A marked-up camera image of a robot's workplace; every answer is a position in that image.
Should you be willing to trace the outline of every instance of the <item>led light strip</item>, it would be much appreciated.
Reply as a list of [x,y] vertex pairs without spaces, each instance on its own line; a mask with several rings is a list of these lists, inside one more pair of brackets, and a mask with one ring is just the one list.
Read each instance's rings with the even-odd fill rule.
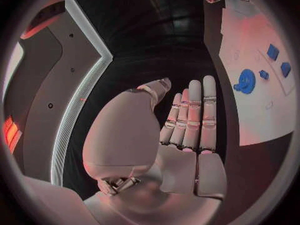
[[51,161],[51,183],[53,185],[63,185],[63,172],[66,152],[69,139],[75,122],[84,106],[82,98],[86,99],[94,88],[95,84],[113,60],[113,55],[106,47],[96,30],[87,19],[75,0],[65,0],[65,8],[79,26],[81,31],[94,46],[101,58],[93,65],[87,75],[84,77],[72,99],[70,100],[62,120],[57,130]]

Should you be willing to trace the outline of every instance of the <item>blue object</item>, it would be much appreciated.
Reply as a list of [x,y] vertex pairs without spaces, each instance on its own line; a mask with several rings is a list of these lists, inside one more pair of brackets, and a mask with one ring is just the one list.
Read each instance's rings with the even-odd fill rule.
[[238,84],[233,85],[233,89],[241,91],[244,94],[250,94],[255,88],[255,74],[250,69],[245,69],[241,72]]
[[282,75],[286,78],[290,71],[291,71],[291,65],[288,62],[283,62],[281,64],[281,71],[282,71]]
[[266,53],[271,59],[273,59],[274,61],[276,61],[278,54],[279,54],[279,50],[278,48],[276,48],[274,45],[270,44],[269,49],[267,50]]
[[268,80],[269,79],[269,73],[266,72],[265,70],[261,70],[259,71],[259,75],[261,78],[265,79],[265,80]]

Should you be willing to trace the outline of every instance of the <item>blue gear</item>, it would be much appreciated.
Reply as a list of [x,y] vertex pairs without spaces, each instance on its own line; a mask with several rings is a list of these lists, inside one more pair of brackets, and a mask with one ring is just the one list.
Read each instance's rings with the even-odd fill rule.
[[238,84],[233,85],[233,89],[241,91],[244,94],[250,94],[255,88],[255,74],[250,69],[245,69],[241,72]]

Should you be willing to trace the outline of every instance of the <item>blue cube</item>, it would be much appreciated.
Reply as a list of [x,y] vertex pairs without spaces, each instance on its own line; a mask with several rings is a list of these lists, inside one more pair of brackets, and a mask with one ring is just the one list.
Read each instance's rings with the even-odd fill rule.
[[274,45],[270,44],[269,49],[267,50],[266,54],[269,56],[269,58],[276,61],[278,54],[279,54],[279,50]]
[[291,71],[291,65],[288,62],[283,62],[281,64],[281,71],[282,71],[282,75],[286,78],[290,71]]

